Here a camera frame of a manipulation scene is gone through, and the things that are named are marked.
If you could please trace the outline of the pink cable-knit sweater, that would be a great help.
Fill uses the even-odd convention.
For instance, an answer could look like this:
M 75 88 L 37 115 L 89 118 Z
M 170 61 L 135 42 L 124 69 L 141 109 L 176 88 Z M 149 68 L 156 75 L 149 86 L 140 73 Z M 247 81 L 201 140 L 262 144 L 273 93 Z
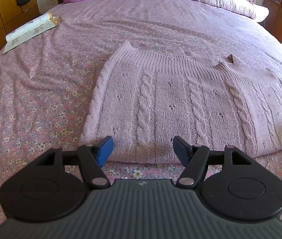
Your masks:
M 251 157 L 282 150 L 282 79 L 238 57 L 161 53 L 125 42 L 104 63 L 80 144 L 112 136 L 112 161 L 176 163 L 173 139 Z

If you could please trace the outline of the pink floral bed sheet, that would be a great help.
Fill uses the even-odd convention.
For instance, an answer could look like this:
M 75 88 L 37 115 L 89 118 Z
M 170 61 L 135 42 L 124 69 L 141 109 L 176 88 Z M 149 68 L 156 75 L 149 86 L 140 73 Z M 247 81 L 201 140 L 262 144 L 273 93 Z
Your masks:
M 162 52 L 235 55 L 282 77 L 282 44 L 254 20 L 192 0 L 87 0 L 61 24 L 0 53 L 0 186 L 55 145 L 75 149 L 95 78 L 125 41 Z M 0 224 L 5 214 L 0 207 Z

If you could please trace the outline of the open white book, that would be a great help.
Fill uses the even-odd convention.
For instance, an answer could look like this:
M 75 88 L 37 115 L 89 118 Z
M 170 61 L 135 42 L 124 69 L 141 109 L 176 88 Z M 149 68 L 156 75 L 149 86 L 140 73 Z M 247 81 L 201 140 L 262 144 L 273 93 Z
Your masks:
M 58 26 L 60 23 L 60 17 L 53 16 L 51 12 L 46 12 L 28 23 L 25 23 L 6 35 L 6 45 L 4 47 L 3 54 L 42 34 L 43 32 Z

